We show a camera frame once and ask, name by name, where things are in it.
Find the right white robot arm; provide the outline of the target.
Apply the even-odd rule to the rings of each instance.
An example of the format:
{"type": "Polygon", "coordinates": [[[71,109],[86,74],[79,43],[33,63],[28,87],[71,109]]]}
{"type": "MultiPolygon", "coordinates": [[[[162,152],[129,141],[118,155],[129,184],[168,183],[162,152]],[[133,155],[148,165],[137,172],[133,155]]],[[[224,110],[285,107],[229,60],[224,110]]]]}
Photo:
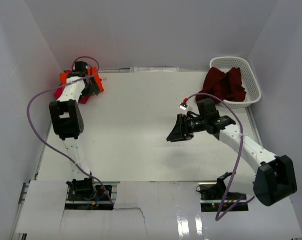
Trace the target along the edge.
{"type": "Polygon", "coordinates": [[[188,111],[177,115],[167,141],[188,141],[194,133],[201,131],[213,135],[240,154],[252,168],[255,174],[253,196],[265,206],[271,206],[297,191],[293,162],[288,156],[277,156],[244,136],[239,122],[229,116],[220,116],[212,99],[199,100],[197,107],[198,114],[188,111]]]}

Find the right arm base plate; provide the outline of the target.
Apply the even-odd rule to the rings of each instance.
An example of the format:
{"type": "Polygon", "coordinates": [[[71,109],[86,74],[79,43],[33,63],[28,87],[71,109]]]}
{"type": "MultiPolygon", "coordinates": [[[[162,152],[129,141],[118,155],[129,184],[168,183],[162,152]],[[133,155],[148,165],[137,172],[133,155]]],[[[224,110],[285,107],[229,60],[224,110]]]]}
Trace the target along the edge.
{"type": "MultiPolygon", "coordinates": [[[[224,183],[224,180],[231,176],[231,172],[226,172],[225,174],[221,175],[217,178],[217,180],[213,183],[205,182],[203,184],[199,184],[196,187],[196,191],[200,193],[201,200],[222,200],[224,192],[226,190],[227,184],[224,183]]],[[[231,202],[238,200],[243,194],[236,193],[236,192],[228,192],[226,195],[225,201],[231,202]]]]}

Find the dark red t shirt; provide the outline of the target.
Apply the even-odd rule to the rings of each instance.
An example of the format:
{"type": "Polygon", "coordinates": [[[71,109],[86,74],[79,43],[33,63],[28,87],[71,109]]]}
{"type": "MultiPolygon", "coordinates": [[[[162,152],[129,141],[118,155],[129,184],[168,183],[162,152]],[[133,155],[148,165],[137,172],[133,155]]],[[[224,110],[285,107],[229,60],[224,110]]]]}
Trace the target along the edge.
{"type": "Polygon", "coordinates": [[[231,68],[227,73],[212,67],[204,80],[200,93],[218,97],[221,100],[243,102],[246,91],[242,87],[240,68],[231,68]]]}

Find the orange t shirt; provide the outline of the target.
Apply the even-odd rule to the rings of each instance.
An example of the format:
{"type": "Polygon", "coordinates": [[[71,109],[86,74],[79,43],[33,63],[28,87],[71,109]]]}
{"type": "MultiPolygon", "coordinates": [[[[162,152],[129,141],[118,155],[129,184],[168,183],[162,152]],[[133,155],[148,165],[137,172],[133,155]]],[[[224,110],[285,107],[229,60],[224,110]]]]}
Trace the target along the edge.
{"type": "MultiPolygon", "coordinates": [[[[80,77],[85,77],[87,75],[88,76],[93,75],[93,77],[95,78],[101,92],[103,92],[104,88],[103,88],[101,79],[100,79],[100,77],[97,73],[97,68],[96,67],[88,68],[88,69],[85,69],[84,71],[73,70],[71,73],[68,73],[67,78],[68,77],[74,77],[74,76],[76,76],[77,78],[80,78],[80,77]]],[[[82,94],[88,94],[88,95],[90,94],[89,93],[89,86],[90,86],[89,80],[85,80],[85,88],[82,91],[82,94]]]]}

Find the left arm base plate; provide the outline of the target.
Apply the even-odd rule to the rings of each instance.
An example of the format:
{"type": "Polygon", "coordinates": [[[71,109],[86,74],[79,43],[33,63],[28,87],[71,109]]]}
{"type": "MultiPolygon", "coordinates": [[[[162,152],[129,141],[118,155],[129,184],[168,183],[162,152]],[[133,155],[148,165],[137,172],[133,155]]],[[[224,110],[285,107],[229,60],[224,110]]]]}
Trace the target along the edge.
{"type": "Polygon", "coordinates": [[[101,185],[95,185],[95,188],[96,188],[95,197],[85,198],[85,197],[82,197],[78,194],[75,194],[75,192],[73,191],[73,188],[69,187],[67,200],[68,201],[73,201],[73,202],[74,201],[95,201],[97,199],[99,199],[101,201],[108,201],[109,200],[101,185]]]}

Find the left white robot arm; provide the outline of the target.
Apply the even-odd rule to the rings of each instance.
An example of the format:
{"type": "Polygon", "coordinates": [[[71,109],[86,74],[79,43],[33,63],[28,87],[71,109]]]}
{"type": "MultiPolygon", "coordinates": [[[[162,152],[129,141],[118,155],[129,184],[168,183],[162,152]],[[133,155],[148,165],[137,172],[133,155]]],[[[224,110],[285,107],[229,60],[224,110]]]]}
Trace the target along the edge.
{"type": "Polygon", "coordinates": [[[72,180],[67,182],[71,193],[84,199],[96,195],[91,171],[85,160],[79,136],[84,131],[84,121],[79,103],[84,103],[91,95],[103,91],[96,82],[96,68],[84,61],[76,61],[72,69],[60,74],[60,88],[54,92],[56,100],[49,104],[50,116],[55,134],[62,140],[66,155],[71,158],[72,180]]]}

